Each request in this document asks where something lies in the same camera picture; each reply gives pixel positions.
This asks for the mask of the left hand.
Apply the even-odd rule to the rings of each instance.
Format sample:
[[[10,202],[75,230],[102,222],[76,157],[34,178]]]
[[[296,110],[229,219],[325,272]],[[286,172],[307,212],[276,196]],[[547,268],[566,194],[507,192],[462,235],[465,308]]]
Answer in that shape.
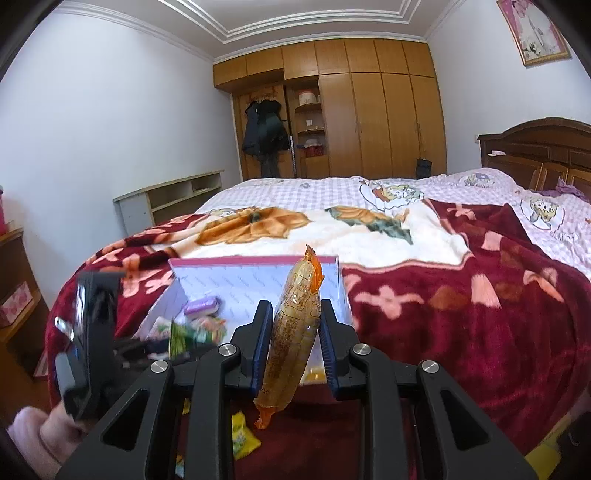
[[[75,420],[61,400],[40,427],[40,437],[48,445],[79,444],[94,427],[92,420]]]

